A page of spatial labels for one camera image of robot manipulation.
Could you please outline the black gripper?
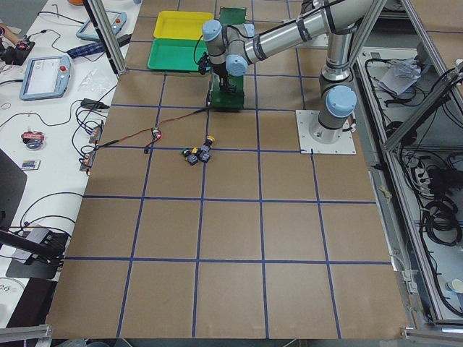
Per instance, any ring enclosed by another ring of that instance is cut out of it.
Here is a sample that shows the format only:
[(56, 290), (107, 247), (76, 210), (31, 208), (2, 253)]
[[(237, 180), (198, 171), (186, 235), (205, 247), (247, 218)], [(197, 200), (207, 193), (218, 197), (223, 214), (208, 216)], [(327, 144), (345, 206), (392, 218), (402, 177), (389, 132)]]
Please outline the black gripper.
[(230, 85), (228, 72), (218, 73), (218, 80), (219, 80), (219, 86), (221, 87), (222, 92), (224, 93), (228, 93), (228, 92), (236, 93), (237, 92), (237, 86)]

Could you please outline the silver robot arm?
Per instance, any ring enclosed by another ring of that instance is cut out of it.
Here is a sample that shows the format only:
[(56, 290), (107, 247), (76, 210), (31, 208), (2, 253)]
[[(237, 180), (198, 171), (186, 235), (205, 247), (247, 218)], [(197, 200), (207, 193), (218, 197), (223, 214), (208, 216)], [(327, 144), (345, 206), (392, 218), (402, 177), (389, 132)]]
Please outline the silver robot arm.
[(220, 91), (234, 95), (236, 85), (230, 77), (246, 74), (250, 65), (264, 61), (289, 48), (328, 35), (328, 55), (320, 78), (341, 83), (350, 76), (349, 51), (357, 22), (369, 10), (371, 1), (304, 1), (302, 13), (279, 26), (255, 32), (251, 23), (223, 24), (208, 20), (202, 26), (206, 52), (198, 61), (205, 74), (210, 67), (218, 76)]

